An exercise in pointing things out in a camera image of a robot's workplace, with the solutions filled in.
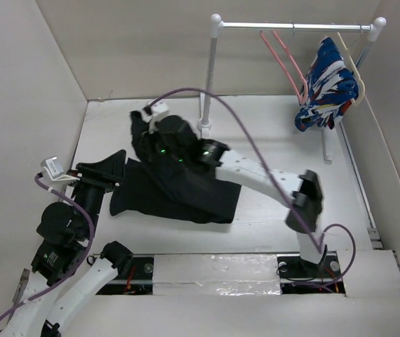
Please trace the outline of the black trousers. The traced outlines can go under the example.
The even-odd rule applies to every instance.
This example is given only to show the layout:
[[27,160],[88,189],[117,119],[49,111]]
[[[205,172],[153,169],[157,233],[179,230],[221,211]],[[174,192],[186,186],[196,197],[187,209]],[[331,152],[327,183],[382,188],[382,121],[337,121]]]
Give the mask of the black trousers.
[[228,224],[234,220],[241,186],[217,180],[212,173],[194,161],[200,139],[190,124],[177,115],[157,122],[161,147],[156,163],[138,157],[138,138],[148,131],[139,111],[130,113],[131,144],[135,159],[125,163],[125,177],[113,193],[109,213],[125,211],[198,224]]

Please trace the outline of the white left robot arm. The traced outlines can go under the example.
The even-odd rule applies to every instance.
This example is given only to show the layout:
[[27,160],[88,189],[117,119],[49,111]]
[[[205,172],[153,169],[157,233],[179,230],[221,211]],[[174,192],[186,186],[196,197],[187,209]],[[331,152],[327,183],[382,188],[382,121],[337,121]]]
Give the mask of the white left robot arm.
[[126,151],[65,171],[55,158],[41,163],[35,183],[58,197],[36,229],[43,241],[31,263],[22,296],[7,313],[0,336],[63,336],[81,309],[108,282],[127,277],[133,254],[117,241],[106,244],[90,269],[66,293],[63,286],[86,261],[104,195],[124,179]]

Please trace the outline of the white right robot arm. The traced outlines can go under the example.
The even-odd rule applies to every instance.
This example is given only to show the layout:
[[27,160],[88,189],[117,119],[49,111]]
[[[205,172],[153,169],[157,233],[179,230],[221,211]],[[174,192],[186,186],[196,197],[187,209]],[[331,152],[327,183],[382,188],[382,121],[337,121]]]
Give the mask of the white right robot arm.
[[285,223],[297,235],[302,272],[314,277],[324,270],[323,194],[315,172],[270,169],[224,143],[198,138],[176,115],[146,122],[134,112],[131,121],[135,153],[169,197],[212,211],[231,204],[241,186],[266,195],[289,210]]

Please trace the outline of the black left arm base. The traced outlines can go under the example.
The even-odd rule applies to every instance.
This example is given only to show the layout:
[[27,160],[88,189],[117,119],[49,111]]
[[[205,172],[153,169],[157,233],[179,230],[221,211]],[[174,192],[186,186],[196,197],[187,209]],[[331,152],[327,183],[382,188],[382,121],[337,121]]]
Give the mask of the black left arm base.
[[137,255],[126,276],[118,276],[104,285],[99,296],[143,296],[153,294],[154,256]]

